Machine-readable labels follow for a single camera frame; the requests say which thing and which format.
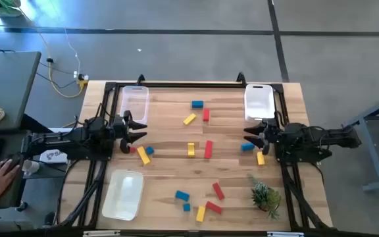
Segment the grey desk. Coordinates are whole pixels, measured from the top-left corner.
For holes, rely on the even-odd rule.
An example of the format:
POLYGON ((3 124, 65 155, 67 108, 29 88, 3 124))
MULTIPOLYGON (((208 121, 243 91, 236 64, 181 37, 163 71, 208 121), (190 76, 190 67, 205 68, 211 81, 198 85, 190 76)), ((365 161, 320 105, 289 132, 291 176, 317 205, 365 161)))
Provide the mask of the grey desk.
POLYGON ((40 59, 39 51, 0 53, 0 131, 20 128, 40 59))

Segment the small white plastic bin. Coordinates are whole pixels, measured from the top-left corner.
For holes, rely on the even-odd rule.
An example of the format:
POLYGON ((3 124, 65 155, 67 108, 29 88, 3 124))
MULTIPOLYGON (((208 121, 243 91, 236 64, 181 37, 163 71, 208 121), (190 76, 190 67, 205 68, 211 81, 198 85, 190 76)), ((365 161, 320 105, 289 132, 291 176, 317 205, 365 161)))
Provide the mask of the small white plastic bin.
POLYGON ((247 122, 273 119, 274 90, 266 84, 248 84, 244 93, 244 115, 247 122))

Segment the clear plastic bin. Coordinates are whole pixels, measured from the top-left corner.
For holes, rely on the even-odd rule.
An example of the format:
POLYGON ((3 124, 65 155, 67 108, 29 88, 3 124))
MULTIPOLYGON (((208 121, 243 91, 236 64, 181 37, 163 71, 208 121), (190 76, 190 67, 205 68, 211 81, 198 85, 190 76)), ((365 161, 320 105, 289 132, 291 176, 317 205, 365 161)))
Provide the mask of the clear plastic bin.
POLYGON ((119 115, 123 117, 125 111, 129 111, 134 121, 147 124, 149 102, 149 88, 145 86, 125 86, 122 89, 119 115))

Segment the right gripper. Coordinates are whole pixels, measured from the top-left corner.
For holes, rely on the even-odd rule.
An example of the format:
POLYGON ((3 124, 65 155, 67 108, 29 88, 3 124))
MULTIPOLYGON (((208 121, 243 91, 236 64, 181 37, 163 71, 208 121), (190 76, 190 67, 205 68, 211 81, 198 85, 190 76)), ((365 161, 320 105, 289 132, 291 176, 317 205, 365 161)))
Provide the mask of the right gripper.
POLYGON ((259 149, 263 149, 263 155, 268 155, 270 145, 278 141, 280 128, 278 122, 274 119, 264 119, 262 120, 262 124, 244 128, 243 131, 256 135, 244 136, 244 139, 259 149), (263 133, 263 138, 258 137, 260 133, 263 133))

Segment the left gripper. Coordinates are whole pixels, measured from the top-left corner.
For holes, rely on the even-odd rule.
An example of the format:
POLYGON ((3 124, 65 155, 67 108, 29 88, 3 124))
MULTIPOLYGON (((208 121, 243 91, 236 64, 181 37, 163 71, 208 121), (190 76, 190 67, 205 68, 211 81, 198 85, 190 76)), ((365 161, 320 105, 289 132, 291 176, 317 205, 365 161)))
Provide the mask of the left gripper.
POLYGON ((132 114, 129 110, 124 111, 122 116, 115 115, 113 130, 116 139, 120 140, 120 150, 123 153, 130 152, 130 144, 147 135, 146 132, 130 132, 132 130, 140 130, 147 128, 146 124, 141 124, 132 120, 132 114))

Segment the yellow power plug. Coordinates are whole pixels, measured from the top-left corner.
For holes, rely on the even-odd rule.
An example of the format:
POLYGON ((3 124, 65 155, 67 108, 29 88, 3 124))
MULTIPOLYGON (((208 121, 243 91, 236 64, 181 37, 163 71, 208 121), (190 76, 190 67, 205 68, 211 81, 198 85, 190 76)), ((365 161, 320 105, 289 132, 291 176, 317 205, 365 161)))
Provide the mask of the yellow power plug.
POLYGON ((78 73, 78 71, 74 71, 73 75, 79 88, 81 90, 84 89, 84 87, 88 84, 89 76, 87 74, 78 73))

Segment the silver metal bracket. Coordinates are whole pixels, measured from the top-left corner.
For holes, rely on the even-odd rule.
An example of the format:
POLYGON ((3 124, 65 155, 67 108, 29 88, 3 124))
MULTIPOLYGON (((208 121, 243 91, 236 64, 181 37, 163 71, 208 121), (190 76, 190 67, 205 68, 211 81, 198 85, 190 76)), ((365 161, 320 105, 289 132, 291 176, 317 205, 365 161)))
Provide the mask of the silver metal bracket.
POLYGON ((267 237, 305 237, 303 232, 268 231, 267 237))
POLYGON ((115 237, 120 236, 119 230, 89 230, 84 231, 82 237, 115 237))

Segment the white printed box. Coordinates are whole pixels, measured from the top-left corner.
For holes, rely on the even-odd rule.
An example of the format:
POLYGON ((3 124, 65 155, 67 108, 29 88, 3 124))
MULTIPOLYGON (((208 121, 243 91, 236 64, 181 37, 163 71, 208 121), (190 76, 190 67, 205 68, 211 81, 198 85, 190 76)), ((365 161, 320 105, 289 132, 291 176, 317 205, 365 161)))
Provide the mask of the white printed box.
POLYGON ((40 155, 39 160, 49 164, 67 163, 67 154, 58 149, 47 150, 40 155))

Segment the small green potted plant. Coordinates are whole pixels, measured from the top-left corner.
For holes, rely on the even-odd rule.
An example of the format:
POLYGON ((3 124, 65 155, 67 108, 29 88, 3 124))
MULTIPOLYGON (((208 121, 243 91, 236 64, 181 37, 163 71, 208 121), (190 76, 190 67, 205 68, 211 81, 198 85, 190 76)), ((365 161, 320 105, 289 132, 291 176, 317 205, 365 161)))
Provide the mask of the small green potted plant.
POLYGON ((247 176, 253 185, 251 188, 253 205, 261 211, 268 213, 269 218, 277 221, 280 218, 278 208, 282 196, 278 191, 267 186, 264 182, 257 180, 252 174, 249 173, 247 176))

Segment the green white shoe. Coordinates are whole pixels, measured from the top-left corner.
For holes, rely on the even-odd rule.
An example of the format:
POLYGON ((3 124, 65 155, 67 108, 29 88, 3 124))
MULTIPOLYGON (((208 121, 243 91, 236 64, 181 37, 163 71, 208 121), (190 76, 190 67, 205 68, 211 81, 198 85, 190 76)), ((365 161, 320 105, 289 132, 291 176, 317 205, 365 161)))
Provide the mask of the green white shoe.
POLYGON ((20 6, 21 0, 0 0, 0 17, 21 16, 20 6))

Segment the white cup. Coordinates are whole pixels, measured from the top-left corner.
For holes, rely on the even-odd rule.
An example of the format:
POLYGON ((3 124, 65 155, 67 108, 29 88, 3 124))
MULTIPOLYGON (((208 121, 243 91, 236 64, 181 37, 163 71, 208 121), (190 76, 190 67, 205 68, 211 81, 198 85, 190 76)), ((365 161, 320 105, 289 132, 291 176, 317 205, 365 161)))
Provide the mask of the white cup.
POLYGON ((36 173, 39 170, 39 163, 33 160, 24 160, 22 171, 26 176, 36 173))

